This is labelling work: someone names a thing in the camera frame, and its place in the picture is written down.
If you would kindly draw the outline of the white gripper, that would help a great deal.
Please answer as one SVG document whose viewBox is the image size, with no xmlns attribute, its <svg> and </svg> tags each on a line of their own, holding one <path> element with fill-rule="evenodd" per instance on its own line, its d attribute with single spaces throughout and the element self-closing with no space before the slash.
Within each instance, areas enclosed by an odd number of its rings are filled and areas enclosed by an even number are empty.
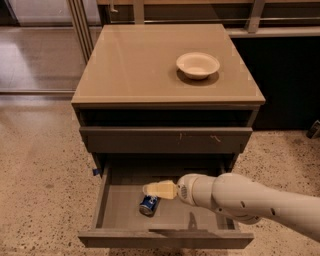
<svg viewBox="0 0 320 256">
<path fill-rule="evenodd" d="M 182 176 L 176 184 L 172 180 L 149 183 L 143 186 L 145 195 L 163 199 L 179 199 L 188 205 L 202 207 L 209 210 L 216 209 L 216 202 L 212 196 L 215 177 L 201 174 L 187 174 Z"/>
</svg>

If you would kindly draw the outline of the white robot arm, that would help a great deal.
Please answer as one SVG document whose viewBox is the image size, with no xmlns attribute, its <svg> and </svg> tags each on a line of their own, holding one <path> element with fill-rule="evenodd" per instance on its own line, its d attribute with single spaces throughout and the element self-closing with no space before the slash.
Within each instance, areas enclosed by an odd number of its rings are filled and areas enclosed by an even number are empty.
<svg viewBox="0 0 320 256">
<path fill-rule="evenodd" d="M 143 186 L 143 193 L 183 203 L 251 225 L 266 218 L 320 241 L 320 198 L 279 191 L 235 173 L 187 174 Z"/>
</svg>

